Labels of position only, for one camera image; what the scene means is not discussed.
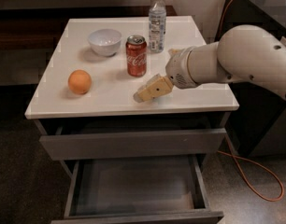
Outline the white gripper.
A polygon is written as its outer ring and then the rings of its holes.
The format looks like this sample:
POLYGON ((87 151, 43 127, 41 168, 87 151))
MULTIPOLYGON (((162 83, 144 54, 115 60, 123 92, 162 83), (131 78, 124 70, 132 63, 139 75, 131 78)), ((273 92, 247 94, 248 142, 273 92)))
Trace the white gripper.
POLYGON ((186 49, 170 49, 168 51, 170 59, 165 67, 166 76, 157 74, 152 77, 133 95, 134 100, 142 103, 167 95, 173 90, 174 85, 179 89, 198 87, 199 84, 193 80, 189 70, 191 66, 189 58, 193 49, 194 46, 186 49))

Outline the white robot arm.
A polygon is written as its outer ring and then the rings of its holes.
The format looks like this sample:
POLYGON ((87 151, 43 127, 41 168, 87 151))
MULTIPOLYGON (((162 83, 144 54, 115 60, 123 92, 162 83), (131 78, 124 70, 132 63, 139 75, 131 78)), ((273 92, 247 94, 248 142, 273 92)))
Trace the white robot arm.
POLYGON ((152 77, 134 94, 141 103, 179 89, 208 83, 249 82, 286 101, 286 45, 266 30, 239 25, 220 41, 172 49, 163 76, 152 77))

